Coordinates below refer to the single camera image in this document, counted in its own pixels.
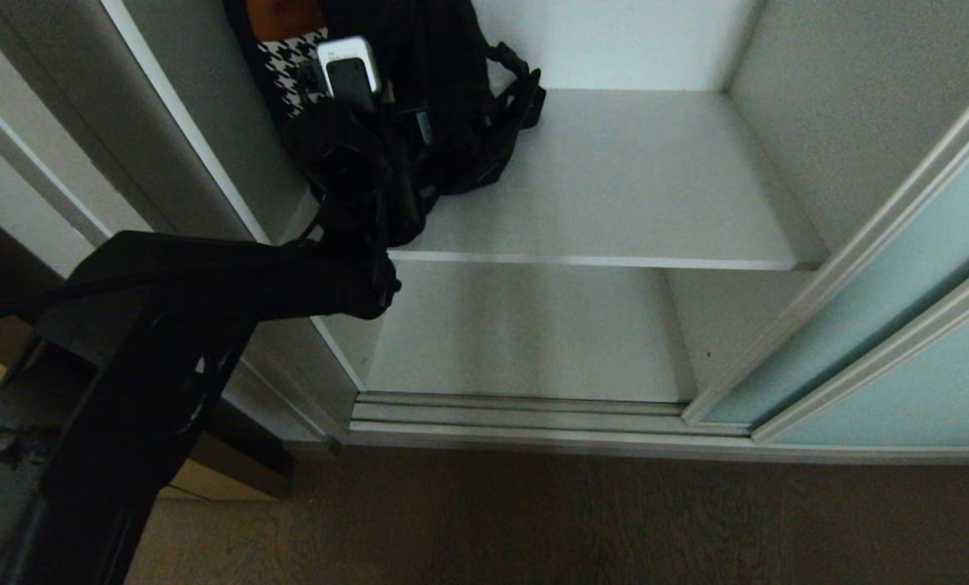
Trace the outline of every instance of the houndstooth fabric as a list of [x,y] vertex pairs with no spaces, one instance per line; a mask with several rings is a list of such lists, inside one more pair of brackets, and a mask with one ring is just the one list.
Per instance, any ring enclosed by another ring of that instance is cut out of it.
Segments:
[[[328,30],[321,28],[302,34],[300,37],[287,38],[284,41],[263,41],[257,44],[257,48],[264,53],[265,67],[268,67],[269,73],[272,74],[272,83],[279,89],[290,118],[303,110],[303,102],[296,82],[298,70],[300,66],[307,63],[307,60],[318,59],[315,49],[321,41],[326,40],[326,37],[328,37]],[[313,93],[309,98],[314,102],[321,95],[322,93]]]

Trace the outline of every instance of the backpack buckle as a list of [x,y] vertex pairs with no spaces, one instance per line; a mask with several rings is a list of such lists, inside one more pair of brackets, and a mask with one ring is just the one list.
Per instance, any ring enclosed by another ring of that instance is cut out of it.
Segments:
[[503,67],[510,70],[518,78],[528,75],[528,63],[521,59],[513,49],[507,47],[506,43],[499,43],[489,50],[489,59],[499,62]]
[[522,130],[534,128],[539,123],[539,118],[543,115],[543,105],[545,104],[546,89],[536,88],[536,92],[532,95],[532,103],[528,105],[528,111],[524,115],[524,121],[521,122]]

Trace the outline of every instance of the backpack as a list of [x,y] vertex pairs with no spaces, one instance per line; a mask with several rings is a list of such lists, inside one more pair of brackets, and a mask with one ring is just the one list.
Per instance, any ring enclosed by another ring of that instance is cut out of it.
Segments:
[[[283,144],[321,204],[313,225],[325,244],[407,244],[440,196],[499,179],[520,130],[539,122],[541,72],[507,45],[488,44],[471,0],[322,0],[321,8],[329,37],[369,41],[393,102],[366,112],[309,97],[281,127]],[[498,96],[488,60],[515,75]],[[298,85],[302,96],[324,86],[317,62]]]

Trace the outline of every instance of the floor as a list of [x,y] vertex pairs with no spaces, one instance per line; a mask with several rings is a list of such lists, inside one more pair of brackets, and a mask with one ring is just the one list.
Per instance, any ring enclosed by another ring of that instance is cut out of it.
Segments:
[[969,466],[348,448],[284,503],[161,500],[149,583],[969,585]]

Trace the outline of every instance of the smartphone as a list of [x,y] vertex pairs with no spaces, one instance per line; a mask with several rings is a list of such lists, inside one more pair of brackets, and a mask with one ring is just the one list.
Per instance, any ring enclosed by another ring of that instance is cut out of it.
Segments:
[[361,85],[358,78],[368,79],[369,92],[380,92],[380,74],[376,71],[376,61],[372,47],[365,37],[347,37],[336,41],[318,44],[318,64],[325,72],[325,88],[329,96],[336,97],[337,85],[349,88]]

